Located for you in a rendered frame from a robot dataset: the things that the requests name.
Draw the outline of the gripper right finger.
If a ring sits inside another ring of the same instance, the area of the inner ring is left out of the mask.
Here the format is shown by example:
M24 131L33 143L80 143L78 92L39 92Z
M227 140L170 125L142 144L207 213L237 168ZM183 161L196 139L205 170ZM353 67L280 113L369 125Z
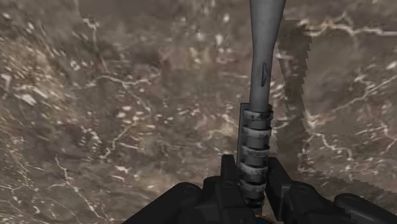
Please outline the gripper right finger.
M330 201L312 185L291 180L275 157L268 158L265 193L284 224L397 224L397 215L358 195L341 193Z

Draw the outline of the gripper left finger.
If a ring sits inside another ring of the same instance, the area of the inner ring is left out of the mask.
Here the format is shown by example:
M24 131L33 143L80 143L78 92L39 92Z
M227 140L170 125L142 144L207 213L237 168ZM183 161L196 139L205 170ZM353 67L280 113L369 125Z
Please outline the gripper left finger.
M178 183L122 224L256 224L237 178L234 156L223 155L220 175L205 178L202 188Z

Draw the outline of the grey tool with ribbed handle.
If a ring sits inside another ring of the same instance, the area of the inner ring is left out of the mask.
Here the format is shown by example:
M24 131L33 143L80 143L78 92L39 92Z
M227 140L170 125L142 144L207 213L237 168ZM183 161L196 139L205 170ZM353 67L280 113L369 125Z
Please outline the grey tool with ribbed handle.
M237 168L243 198L261 215L265 200L271 123L270 81L274 48L286 0L249 0L253 57L249 102L240 105Z

